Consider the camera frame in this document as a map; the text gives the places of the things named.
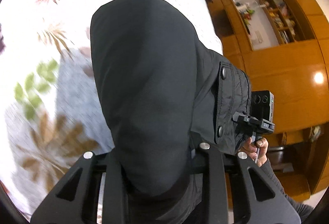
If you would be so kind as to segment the right hand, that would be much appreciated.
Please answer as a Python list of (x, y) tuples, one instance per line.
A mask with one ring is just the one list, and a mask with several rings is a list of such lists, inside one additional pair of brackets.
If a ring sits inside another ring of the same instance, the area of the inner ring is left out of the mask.
[(267, 161), (268, 141), (265, 138), (261, 138), (255, 142), (252, 138), (248, 138), (242, 147), (239, 149), (240, 152), (245, 152), (258, 167), (261, 167)]

